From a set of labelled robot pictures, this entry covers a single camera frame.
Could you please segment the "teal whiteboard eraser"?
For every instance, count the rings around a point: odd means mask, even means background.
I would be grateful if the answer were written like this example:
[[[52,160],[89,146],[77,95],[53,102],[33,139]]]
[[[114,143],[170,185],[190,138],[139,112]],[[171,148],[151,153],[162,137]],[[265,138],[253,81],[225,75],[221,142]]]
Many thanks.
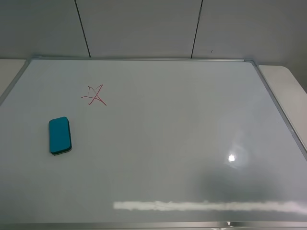
[[[60,155],[72,149],[70,124],[67,117],[59,117],[49,121],[49,151],[52,155]]]

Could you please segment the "red marker star drawing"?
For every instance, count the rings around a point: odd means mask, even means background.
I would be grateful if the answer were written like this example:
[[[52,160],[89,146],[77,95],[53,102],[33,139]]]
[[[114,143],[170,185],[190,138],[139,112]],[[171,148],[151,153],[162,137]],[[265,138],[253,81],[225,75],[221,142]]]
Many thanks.
[[[94,101],[99,101],[103,105],[107,106],[107,104],[99,96],[100,91],[102,90],[102,88],[103,88],[103,84],[99,85],[96,88],[88,86],[88,94],[85,95],[85,96],[82,96],[81,98],[90,99],[90,101],[88,102],[88,105],[91,105]]]

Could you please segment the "white board with aluminium frame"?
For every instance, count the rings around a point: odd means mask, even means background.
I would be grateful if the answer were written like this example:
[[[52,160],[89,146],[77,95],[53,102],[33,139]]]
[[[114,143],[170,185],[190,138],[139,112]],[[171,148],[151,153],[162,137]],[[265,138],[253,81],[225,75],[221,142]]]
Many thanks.
[[[1,95],[3,230],[306,226],[307,147],[253,61],[34,57]]]

